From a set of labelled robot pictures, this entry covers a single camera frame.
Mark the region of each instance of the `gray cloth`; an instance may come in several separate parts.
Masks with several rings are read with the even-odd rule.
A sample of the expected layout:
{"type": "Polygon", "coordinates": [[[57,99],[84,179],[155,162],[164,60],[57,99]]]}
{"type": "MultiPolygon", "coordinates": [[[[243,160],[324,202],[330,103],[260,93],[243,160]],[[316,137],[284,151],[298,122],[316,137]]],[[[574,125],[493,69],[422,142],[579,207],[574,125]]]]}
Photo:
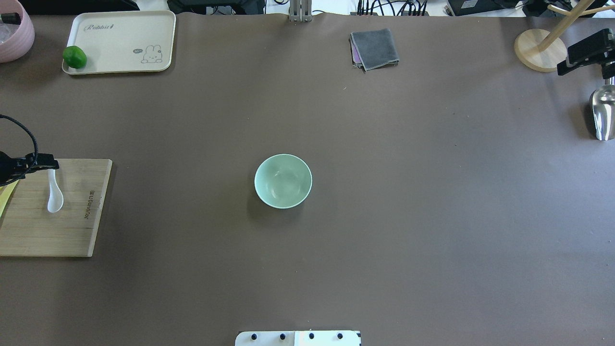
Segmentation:
{"type": "Polygon", "coordinates": [[[360,59],[360,62],[355,62],[355,66],[369,71],[384,65],[399,63],[393,34],[389,29],[350,33],[350,38],[351,48],[356,48],[360,59]]]}

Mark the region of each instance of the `bowl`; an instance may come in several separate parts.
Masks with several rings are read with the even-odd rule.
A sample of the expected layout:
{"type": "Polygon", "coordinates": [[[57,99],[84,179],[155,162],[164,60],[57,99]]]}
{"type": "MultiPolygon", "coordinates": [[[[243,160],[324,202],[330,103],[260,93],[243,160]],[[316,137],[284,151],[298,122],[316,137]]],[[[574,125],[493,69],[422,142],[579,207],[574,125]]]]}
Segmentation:
{"type": "Polygon", "coordinates": [[[34,26],[26,10],[17,0],[0,0],[0,12],[17,12],[22,23],[17,31],[0,44],[0,63],[10,62],[26,54],[34,43],[34,26]]]}
{"type": "Polygon", "coordinates": [[[274,155],[256,170],[254,187],[258,197],[268,206],[292,208],[303,202],[312,190],[312,172],[295,155],[274,155]]]}

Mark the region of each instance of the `rabbit cartoon print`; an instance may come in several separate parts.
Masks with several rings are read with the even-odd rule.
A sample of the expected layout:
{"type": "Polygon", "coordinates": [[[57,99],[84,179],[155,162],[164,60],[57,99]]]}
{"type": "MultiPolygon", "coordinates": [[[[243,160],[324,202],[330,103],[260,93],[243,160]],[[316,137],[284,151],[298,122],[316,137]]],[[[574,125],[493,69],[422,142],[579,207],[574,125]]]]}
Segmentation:
{"type": "Polygon", "coordinates": [[[141,63],[160,63],[162,62],[162,50],[159,44],[147,46],[143,54],[141,63]]]}

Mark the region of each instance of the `metal bracket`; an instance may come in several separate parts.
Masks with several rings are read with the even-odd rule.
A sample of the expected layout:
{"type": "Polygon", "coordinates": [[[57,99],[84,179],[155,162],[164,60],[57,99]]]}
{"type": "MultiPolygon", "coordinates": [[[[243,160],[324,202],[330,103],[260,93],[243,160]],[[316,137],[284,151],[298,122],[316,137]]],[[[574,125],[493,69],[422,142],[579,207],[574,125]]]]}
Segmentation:
{"type": "Polygon", "coordinates": [[[241,332],[235,346],[361,346],[360,331],[241,332]]]}
{"type": "Polygon", "coordinates": [[[311,22],[312,0],[290,0],[288,17],[291,22],[311,22]]]}

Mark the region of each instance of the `wooden cutting board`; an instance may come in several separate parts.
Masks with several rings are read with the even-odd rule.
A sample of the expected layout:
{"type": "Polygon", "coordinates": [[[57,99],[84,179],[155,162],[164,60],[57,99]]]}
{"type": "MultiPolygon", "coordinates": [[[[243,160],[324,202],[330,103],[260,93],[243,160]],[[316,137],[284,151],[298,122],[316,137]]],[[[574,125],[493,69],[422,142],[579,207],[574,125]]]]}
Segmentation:
{"type": "Polygon", "coordinates": [[[47,211],[46,171],[21,179],[0,218],[1,256],[91,257],[103,211],[111,160],[58,159],[64,206],[47,211]]]}

